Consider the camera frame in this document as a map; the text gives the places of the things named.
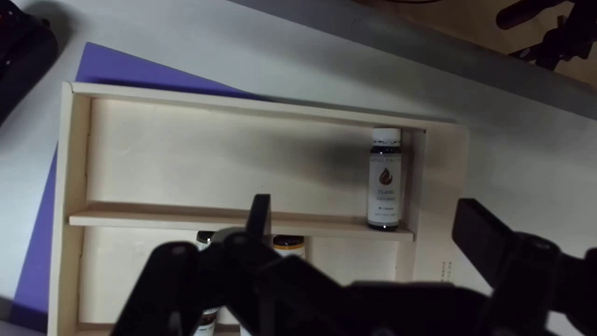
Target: shelf board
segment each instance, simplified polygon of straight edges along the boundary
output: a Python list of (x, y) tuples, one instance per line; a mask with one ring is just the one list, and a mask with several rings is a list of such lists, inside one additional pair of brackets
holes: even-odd
[[(237, 210), (203, 210), (203, 212), (147, 212), (147, 210), (106, 210), (88, 208), (69, 216), (71, 225), (112, 225), (112, 227), (146, 227), (146, 229), (224, 229), (244, 225), (246, 214)], [(343, 238), (384, 238), (414, 240), (409, 229), (375, 231), (364, 223), (364, 218), (340, 216), (306, 216), (274, 214), (272, 233), (310, 235), (310, 236), (343, 236)]]

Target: small bottle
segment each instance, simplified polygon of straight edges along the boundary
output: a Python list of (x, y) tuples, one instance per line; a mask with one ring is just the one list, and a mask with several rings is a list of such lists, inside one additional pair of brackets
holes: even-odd
[[(198, 231), (198, 248), (205, 249), (211, 244), (211, 236), (215, 231)], [(215, 326), (216, 326), (216, 315), (218, 315), (218, 307), (213, 309), (205, 309), (202, 319), (200, 319), (200, 326), (194, 332), (194, 336), (213, 336), (215, 333)]]
[(300, 236), (300, 235), (274, 235), (272, 244), (280, 255), (293, 253), (293, 255), (300, 255), (302, 259), (306, 259), (306, 244), (304, 244), (304, 236)]
[(369, 151), (368, 225), (394, 231), (401, 216), (401, 136), (399, 128), (373, 128)]

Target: purple surface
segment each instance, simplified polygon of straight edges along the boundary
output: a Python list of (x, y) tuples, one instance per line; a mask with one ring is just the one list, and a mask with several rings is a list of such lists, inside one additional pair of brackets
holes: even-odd
[(250, 96), (241, 89), (205, 80), (190, 72), (164, 67), (125, 52), (88, 42), (82, 53), (77, 81), (99, 81), (136, 87), (159, 87), (209, 95)]
[[(88, 42), (82, 53), (77, 81), (99, 81), (118, 85), (159, 87), (231, 96), (254, 96), (241, 89), (194, 76), (155, 61), (123, 53), (95, 42)], [(32, 240), (22, 264), (9, 320), (34, 330), (47, 330), (49, 279), (52, 249), (56, 154), (45, 184)]]

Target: wooden shelving unit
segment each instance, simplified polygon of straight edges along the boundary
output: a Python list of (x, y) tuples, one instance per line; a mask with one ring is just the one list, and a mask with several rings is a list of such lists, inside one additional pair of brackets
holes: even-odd
[[(50, 268), (50, 336), (114, 324), (149, 251), (244, 225), (272, 195), (272, 233), (351, 279), (450, 279), (466, 132), (450, 121), (99, 83), (65, 83)], [(403, 134), (405, 229), (364, 223), (373, 126)]]

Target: bottle cap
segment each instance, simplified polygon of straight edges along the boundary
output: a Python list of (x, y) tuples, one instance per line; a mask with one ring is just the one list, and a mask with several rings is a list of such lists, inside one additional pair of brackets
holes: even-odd
[(304, 246), (304, 236), (300, 236), (300, 235), (274, 235), (272, 242), (274, 242), (274, 248), (293, 249), (293, 248)]
[(373, 128), (373, 145), (399, 145), (399, 128)]

